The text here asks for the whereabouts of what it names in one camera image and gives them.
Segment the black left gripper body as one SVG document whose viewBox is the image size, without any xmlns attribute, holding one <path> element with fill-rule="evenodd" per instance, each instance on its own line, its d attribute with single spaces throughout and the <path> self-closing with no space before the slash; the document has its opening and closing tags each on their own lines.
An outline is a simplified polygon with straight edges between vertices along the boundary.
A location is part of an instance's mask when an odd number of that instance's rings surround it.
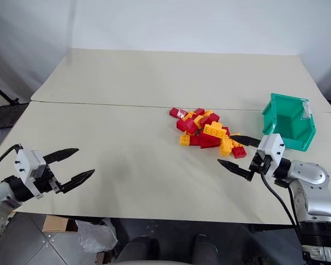
<svg viewBox="0 0 331 265">
<path fill-rule="evenodd" d="M 35 179 L 34 185 L 40 193 L 61 192 L 61 183 L 58 182 L 49 166 L 45 167 L 41 177 Z"/>
</svg>

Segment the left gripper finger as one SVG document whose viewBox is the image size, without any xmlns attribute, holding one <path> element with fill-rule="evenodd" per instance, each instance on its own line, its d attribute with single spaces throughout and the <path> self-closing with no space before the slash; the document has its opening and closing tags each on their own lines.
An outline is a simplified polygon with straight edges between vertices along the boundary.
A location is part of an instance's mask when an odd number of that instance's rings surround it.
<svg viewBox="0 0 331 265">
<path fill-rule="evenodd" d="M 65 193 L 77 188 L 78 186 L 82 185 L 88 178 L 90 178 L 94 172 L 95 172 L 95 169 L 90 169 L 88 171 L 82 172 L 82 173 L 72 177 L 69 182 L 60 185 L 60 192 L 65 194 Z"/>
<path fill-rule="evenodd" d="M 68 148 L 68 149 L 58 150 L 48 155 L 45 155 L 43 159 L 45 160 L 46 165 L 49 165 L 54 162 L 65 160 L 78 151 L 79 151 L 78 148 Z"/>
</svg>

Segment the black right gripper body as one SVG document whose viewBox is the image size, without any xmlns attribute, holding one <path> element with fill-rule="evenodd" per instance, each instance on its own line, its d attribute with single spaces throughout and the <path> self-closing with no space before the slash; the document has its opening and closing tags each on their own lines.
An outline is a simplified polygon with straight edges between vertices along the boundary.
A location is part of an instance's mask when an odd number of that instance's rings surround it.
<svg viewBox="0 0 331 265">
<path fill-rule="evenodd" d="M 249 170 L 254 173 L 266 175 L 270 168 L 271 161 L 272 158 L 270 155 L 264 155 L 264 157 L 261 157 L 261 155 L 256 152 L 249 166 Z"/>
</svg>

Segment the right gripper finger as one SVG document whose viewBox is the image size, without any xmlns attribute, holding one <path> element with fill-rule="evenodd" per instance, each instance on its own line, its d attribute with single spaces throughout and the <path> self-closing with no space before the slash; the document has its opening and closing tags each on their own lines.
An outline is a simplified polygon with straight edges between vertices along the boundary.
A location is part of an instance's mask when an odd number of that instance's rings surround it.
<svg viewBox="0 0 331 265">
<path fill-rule="evenodd" d="M 238 176 L 243 177 L 247 181 L 251 181 L 254 176 L 253 171 L 248 171 L 248 170 L 242 169 L 239 167 L 239 165 L 237 165 L 233 162 L 230 162 L 227 160 L 221 160 L 221 159 L 218 159 L 217 161 L 219 162 L 220 165 L 222 165 L 228 171 L 230 171 Z"/>
<path fill-rule="evenodd" d="M 231 135 L 229 138 L 232 139 L 233 141 L 235 141 L 241 145 L 245 145 L 245 146 L 258 147 L 260 144 L 260 140 L 255 139 L 250 136 Z"/>
</svg>

